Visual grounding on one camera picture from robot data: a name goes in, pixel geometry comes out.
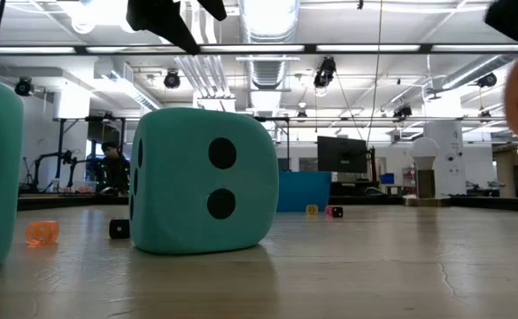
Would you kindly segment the person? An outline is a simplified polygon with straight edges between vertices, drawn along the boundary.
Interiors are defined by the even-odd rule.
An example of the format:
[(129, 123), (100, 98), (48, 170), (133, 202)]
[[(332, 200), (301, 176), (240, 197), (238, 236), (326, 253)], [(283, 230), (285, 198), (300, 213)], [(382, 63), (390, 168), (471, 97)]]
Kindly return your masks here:
[(129, 193), (129, 161), (115, 142), (104, 142), (101, 149), (104, 157), (99, 161), (100, 176), (97, 179), (100, 186), (98, 192), (127, 196)]

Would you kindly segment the white light bulb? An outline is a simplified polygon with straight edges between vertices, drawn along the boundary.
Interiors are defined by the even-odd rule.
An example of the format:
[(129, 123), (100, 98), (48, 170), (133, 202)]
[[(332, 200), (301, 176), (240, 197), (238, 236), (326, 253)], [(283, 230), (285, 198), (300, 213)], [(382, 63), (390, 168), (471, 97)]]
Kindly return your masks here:
[(429, 137), (414, 140), (410, 148), (410, 156), (413, 158), (415, 168), (418, 171), (432, 170), (438, 153), (437, 143)]

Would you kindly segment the black computer monitor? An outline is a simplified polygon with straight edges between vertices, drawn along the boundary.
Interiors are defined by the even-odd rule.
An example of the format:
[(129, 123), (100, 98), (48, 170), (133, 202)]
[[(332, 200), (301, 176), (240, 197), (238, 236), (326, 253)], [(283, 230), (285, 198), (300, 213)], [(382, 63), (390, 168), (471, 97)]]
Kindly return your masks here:
[(337, 173), (366, 173), (367, 144), (364, 140), (319, 136), (318, 170)]

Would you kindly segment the blue plastic bin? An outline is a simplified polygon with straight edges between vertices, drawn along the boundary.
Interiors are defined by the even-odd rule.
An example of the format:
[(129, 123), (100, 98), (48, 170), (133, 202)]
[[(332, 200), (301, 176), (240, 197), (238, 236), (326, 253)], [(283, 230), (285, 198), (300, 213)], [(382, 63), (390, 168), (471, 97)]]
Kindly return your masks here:
[(324, 210), (329, 202), (329, 172), (279, 172), (277, 212), (304, 212), (308, 205)]

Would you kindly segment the small orange die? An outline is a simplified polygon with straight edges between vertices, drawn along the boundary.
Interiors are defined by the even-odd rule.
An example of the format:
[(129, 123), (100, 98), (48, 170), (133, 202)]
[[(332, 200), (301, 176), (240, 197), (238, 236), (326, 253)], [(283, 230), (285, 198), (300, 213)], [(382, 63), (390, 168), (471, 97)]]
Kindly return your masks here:
[(38, 221), (27, 225), (25, 239), (28, 245), (53, 245), (57, 242), (58, 235), (58, 222)]

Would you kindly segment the silver ventilation duct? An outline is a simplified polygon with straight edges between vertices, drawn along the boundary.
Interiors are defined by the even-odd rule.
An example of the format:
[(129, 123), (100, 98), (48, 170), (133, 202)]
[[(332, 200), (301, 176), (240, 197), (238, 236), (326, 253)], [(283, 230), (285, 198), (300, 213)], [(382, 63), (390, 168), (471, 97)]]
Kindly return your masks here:
[[(237, 0), (244, 43), (293, 43), (298, 27), (299, 0)], [(286, 61), (251, 61), (248, 71), (257, 89), (278, 89)]]
[(518, 54), (503, 54), (493, 56), (481, 56), (469, 64), (463, 66), (452, 74), (441, 79), (432, 87), (426, 88), (427, 94), (437, 94), (444, 91), (457, 89), (463, 85), (479, 80), (493, 73), (495, 70), (514, 62)]

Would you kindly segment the black aluminium frame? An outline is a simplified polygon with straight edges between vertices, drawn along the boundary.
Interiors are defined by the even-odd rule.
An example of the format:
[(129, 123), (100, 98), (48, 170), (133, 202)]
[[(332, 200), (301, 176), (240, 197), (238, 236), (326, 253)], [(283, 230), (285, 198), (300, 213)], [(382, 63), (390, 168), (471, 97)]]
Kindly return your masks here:
[[(377, 57), (388, 55), (456, 55), (456, 54), (483, 54), (496, 56), (518, 56), (518, 44), (511, 43), (487, 43), (480, 45), (469, 45), (467, 43), (418, 43), (418, 44), (207, 44), (200, 47), (202, 56), (234, 56), (244, 58), (249, 62), (288, 62), (291, 58), (299, 58), (305, 55), (326, 56), (363, 56), (376, 55)], [(66, 56), (139, 56), (139, 57), (186, 57), (187, 52), (172, 45), (131, 45), (131, 46), (5, 46), (0, 47), (0, 56), (6, 57), (66, 57)], [(408, 117), (384, 117), (358, 115), (351, 116), (317, 116), (317, 117), (297, 117), (297, 116), (257, 116), (259, 122), (281, 121), (289, 128), (293, 122), (313, 121), (317, 124), (327, 122), (329, 124), (339, 123), (346, 128), (365, 122), (369, 127), (376, 123), (401, 123), (432, 121), (471, 121), (485, 124), (495, 124), (503, 121), (502, 117), (483, 117), (477, 115), (470, 116), (408, 116)], [(61, 208), (70, 206), (93, 206), (93, 205), (125, 205), (124, 198), (117, 198), (103, 195), (63, 195), (49, 193), (42, 195), (25, 195), (18, 199), (19, 210), (37, 210), (48, 208)]]

